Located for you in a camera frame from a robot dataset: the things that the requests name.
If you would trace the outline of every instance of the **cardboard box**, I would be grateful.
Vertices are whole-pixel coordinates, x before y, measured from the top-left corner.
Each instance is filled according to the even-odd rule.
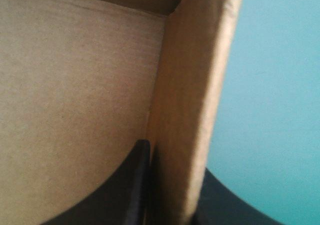
[[[0,224],[82,200],[137,139],[154,222],[197,206],[241,0],[0,0]]]

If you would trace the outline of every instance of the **teal wall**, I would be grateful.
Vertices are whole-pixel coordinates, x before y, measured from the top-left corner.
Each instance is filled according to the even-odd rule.
[[[287,225],[320,225],[320,0],[243,0],[208,167]]]

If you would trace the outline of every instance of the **black curved edge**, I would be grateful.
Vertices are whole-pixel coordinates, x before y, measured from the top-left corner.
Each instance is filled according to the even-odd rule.
[[[138,140],[119,168],[84,200],[42,225],[142,225],[150,144]]]
[[[205,170],[192,225],[281,225],[256,210]]]

